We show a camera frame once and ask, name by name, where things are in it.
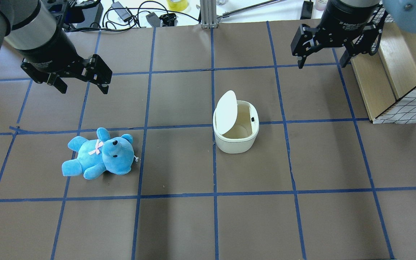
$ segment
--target white trash bin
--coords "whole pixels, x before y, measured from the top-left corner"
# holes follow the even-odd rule
[[[243,153],[253,145],[259,131],[256,108],[237,100],[232,90],[227,91],[213,114],[216,145],[225,153]]]

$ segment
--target wooden panel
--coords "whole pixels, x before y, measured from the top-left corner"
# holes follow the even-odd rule
[[[416,34],[401,31],[395,23],[386,23],[380,57],[396,99],[400,99],[416,86]]]
[[[380,56],[358,55],[351,61],[370,120],[396,102]]]

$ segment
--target teddy bear's head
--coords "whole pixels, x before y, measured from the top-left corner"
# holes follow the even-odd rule
[[[123,175],[131,171],[134,161],[133,137],[129,134],[104,142],[102,160],[111,173]]]

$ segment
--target plush toy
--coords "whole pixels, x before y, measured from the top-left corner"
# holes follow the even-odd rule
[[[62,164],[64,176],[79,176],[96,179],[103,172],[109,171],[119,176],[129,173],[134,156],[133,137],[124,134],[119,138],[110,138],[105,128],[97,129],[97,140],[88,140],[77,136],[68,142],[68,148],[78,153],[74,160]]]

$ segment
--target white bottle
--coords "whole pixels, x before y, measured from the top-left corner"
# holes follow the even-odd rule
[[[316,0],[316,10],[325,10],[328,0]]]

